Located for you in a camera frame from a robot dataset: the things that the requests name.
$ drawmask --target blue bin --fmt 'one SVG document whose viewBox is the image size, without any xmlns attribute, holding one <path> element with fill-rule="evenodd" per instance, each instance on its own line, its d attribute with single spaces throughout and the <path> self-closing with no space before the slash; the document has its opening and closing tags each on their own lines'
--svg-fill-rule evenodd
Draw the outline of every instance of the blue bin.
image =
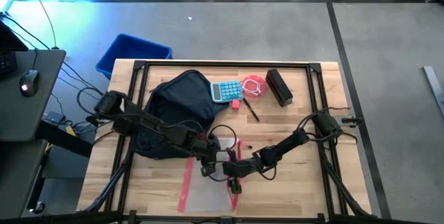
<svg viewBox="0 0 444 224">
<path fill-rule="evenodd" d="M 128 59 L 173 59 L 171 47 L 119 34 L 105 55 L 96 64 L 96 70 L 111 79 L 112 68 L 117 58 Z"/>
</svg>

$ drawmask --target calculator display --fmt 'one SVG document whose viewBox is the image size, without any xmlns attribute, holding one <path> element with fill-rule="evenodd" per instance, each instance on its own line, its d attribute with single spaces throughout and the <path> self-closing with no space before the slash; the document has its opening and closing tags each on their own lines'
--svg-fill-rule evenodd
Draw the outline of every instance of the calculator display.
<svg viewBox="0 0 444 224">
<path fill-rule="evenodd" d="M 221 93 L 219 91 L 219 85 L 213 84 L 213 92 L 214 92 L 214 99 L 221 100 Z"/>
</svg>

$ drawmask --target black floor stripe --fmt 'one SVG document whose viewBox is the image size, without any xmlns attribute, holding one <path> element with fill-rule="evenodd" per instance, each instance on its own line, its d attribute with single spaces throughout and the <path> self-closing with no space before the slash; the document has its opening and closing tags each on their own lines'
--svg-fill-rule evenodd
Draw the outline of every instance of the black floor stripe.
<svg viewBox="0 0 444 224">
<path fill-rule="evenodd" d="M 42 0 L 43 2 L 90 3 L 325 3 L 325 0 Z"/>
<path fill-rule="evenodd" d="M 438 0 L 332 0 L 332 3 L 438 3 Z"/>
<path fill-rule="evenodd" d="M 327 0 L 327 10 L 328 15 L 330 16 L 330 23 L 332 24 L 334 39 L 336 40 L 336 45 L 338 46 L 339 58 L 341 59 L 341 64 L 343 67 L 345 80 L 347 81 L 348 90 L 350 92 L 353 109 L 355 110 L 355 115 L 356 117 L 364 119 L 361 103 L 359 102 L 358 93 L 355 87 L 355 81 L 353 80 L 352 71 L 347 59 L 347 53 L 345 52 L 344 43 L 341 37 L 341 31 L 339 30 L 336 14 L 334 13 L 332 0 Z M 387 202 L 385 190 L 382 185 L 381 175 L 379 174 L 379 169 L 376 164 L 376 158 L 373 152 L 370 137 L 368 135 L 365 119 L 363 123 L 359 126 L 359 131 L 361 133 L 362 144 L 364 145 L 373 186 L 375 187 L 376 198 L 379 205 L 379 210 L 381 211 L 381 217 L 390 219 L 391 214 L 388 206 L 389 204 Z"/>
<path fill-rule="evenodd" d="M 14 0 L 37 2 L 38 0 Z M 88 3 L 327 3 L 327 0 L 42 0 Z M 438 3 L 438 0 L 330 0 L 332 3 Z"/>
</svg>

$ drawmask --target keyboard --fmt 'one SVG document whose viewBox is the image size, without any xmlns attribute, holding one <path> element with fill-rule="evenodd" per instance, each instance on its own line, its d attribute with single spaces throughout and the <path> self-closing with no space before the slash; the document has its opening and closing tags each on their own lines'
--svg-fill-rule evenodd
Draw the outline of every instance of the keyboard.
<svg viewBox="0 0 444 224">
<path fill-rule="evenodd" d="M 17 70 L 17 62 L 15 60 L 15 52 L 0 51 L 0 79 L 2 79 L 9 73 L 14 72 L 16 70 Z"/>
</svg>

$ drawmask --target blue calculator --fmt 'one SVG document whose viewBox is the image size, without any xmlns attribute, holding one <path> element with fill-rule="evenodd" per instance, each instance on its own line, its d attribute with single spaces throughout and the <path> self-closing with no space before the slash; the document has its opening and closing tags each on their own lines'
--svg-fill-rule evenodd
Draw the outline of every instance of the blue calculator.
<svg viewBox="0 0 444 224">
<path fill-rule="evenodd" d="M 211 97 L 215 103 L 244 99 L 241 81 L 211 83 Z"/>
</svg>

